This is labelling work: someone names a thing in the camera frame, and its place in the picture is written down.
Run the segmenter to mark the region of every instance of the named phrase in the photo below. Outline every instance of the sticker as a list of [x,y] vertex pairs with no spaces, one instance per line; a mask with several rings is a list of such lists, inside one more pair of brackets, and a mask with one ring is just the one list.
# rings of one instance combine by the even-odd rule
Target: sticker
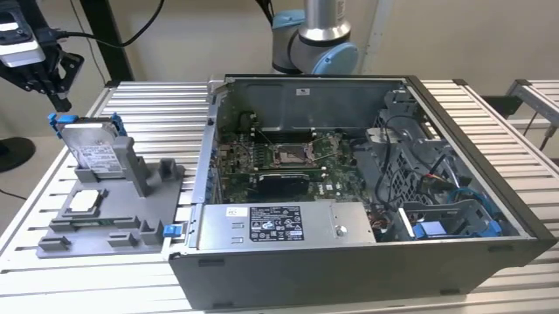
[[225,216],[245,217],[248,215],[248,207],[228,207]]
[[295,95],[297,96],[308,96],[311,94],[311,89],[309,88],[297,88],[295,90]]
[[250,207],[249,221],[253,242],[304,240],[299,206]]
[[114,151],[108,145],[80,146],[77,148],[86,166],[96,173],[122,172]]

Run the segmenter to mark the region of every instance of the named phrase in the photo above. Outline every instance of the slotted aluminum table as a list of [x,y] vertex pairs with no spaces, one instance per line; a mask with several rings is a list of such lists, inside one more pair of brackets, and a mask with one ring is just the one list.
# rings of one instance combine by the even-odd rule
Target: slotted aluminum table
[[[424,81],[551,232],[559,237],[559,169],[468,86]],[[118,112],[134,150],[149,162],[186,168],[176,214],[189,218],[190,187],[206,113],[206,84],[124,82],[105,88],[89,114]],[[2,313],[190,312],[160,254],[40,260],[36,243],[70,191],[76,162],[66,149],[0,238]],[[265,309],[242,313],[559,313],[559,246],[528,266],[499,271],[467,296]]]
[[516,80],[507,95],[517,96],[559,127],[559,80]]

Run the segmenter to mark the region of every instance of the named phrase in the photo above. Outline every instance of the blue cable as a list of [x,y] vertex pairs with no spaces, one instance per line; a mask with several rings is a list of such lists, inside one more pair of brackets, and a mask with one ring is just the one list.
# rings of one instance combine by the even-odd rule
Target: blue cable
[[489,202],[487,201],[487,198],[477,192],[475,192],[471,188],[457,188],[448,194],[447,203],[451,203],[453,201],[453,198],[456,197],[456,194],[460,192],[468,192],[472,193],[472,195],[481,201],[481,205],[485,208],[485,210],[489,212],[489,215],[492,215],[492,207]]

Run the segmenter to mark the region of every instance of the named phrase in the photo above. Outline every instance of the black stand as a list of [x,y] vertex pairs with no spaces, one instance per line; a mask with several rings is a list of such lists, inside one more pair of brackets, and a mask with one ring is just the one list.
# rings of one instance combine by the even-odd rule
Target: black stand
[[0,141],[0,173],[18,167],[34,154],[29,139],[12,137]]

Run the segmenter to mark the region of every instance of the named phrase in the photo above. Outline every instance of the warning label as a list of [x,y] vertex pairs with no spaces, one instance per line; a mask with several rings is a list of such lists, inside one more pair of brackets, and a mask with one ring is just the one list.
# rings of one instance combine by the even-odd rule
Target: warning label
[[93,172],[121,172],[122,168],[110,146],[80,146],[78,150],[86,166]]
[[253,242],[304,240],[300,207],[250,207],[250,240]]

